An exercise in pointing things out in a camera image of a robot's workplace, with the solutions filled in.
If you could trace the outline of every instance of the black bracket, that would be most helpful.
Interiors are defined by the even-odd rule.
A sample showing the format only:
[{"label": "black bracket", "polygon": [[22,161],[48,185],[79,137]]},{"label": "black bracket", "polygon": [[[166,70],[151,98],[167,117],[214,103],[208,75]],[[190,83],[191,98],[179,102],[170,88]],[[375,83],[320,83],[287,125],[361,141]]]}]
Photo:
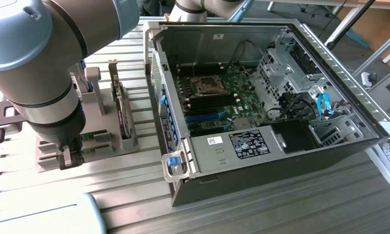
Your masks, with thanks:
[{"label": "black bracket", "polygon": [[0,102],[0,126],[14,123],[20,123],[26,121],[26,118],[22,117],[19,112],[15,110],[15,115],[7,117],[6,116],[6,110],[8,108],[14,108],[14,105],[10,101],[2,101]]}]

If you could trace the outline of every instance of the label sticker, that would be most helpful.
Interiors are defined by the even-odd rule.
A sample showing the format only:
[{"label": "label sticker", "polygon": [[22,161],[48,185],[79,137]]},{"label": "label sticker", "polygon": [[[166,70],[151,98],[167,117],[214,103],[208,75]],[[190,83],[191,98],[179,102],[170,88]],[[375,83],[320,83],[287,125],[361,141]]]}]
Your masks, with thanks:
[{"label": "label sticker", "polygon": [[210,145],[220,144],[223,143],[223,138],[222,136],[211,137],[207,139]]},{"label": "label sticker", "polygon": [[259,130],[230,135],[238,157],[246,159],[271,153],[267,142]]},{"label": "label sticker", "polygon": [[224,38],[224,34],[215,34],[214,40],[220,40]]}]

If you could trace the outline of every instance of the green circuit board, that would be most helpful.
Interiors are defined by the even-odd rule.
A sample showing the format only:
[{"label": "green circuit board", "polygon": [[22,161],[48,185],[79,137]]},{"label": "green circuit board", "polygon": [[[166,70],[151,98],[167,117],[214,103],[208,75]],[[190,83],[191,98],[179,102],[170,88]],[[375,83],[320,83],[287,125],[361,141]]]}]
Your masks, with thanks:
[{"label": "green circuit board", "polygon": [[[238,94],[240,102],[234,105],[218,107],[218,113],[222,113],[222,118],[218,120],[198,121],[188,124],[191,131],[200,131],[214,128],[224,128],[224,132],[235,131],[239,129],[238,123],[243,118],[244,122],[250,122],[252,127],[259,126],[264,120],[263,105],[258,97],[256,91],[251,90],[255,83],[259,80],[252,79],[239,66],[231,66],[223,75],[218,75],[227,94]],[[183,104],[183,110],[188,110],[186,106],[186,99],[188,98],[188,92],[186,92],[184,83],[187,83],[187,89],[192,92],[194,96],[198,93],[198,85],[195,80],[199,77],[182,77],[176,82],[176,88],[179,90],[179,96]]]}]

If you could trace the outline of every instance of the blue pcie slot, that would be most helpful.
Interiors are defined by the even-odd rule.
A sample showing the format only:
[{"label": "blue pcie slot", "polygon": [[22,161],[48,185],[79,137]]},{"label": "blue pcie slot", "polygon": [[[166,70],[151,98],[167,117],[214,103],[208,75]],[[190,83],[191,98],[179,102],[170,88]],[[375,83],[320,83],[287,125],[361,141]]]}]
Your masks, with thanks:
[{"label": "blue pcie slot", "polygon": [[207,120],[219,120],[223,118],[224,113],[226,112],[220,112],[214,115],[188,117],[187,122],[194,123],[194,122],[200,122],[200,121],[207,121]]}]

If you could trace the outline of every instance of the motherboard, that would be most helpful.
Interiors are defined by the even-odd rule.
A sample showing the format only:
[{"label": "motherboard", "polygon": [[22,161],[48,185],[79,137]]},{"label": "motherboard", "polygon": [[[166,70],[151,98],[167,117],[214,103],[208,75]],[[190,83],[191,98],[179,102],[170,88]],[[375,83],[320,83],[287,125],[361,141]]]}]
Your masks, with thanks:
[{"label": "motherboard", "polygon": [[176,89],[191,135],[204,136],[258,127],[264,103],[255,92],[255,79],[242,66],[222,75],[176,77]]}]

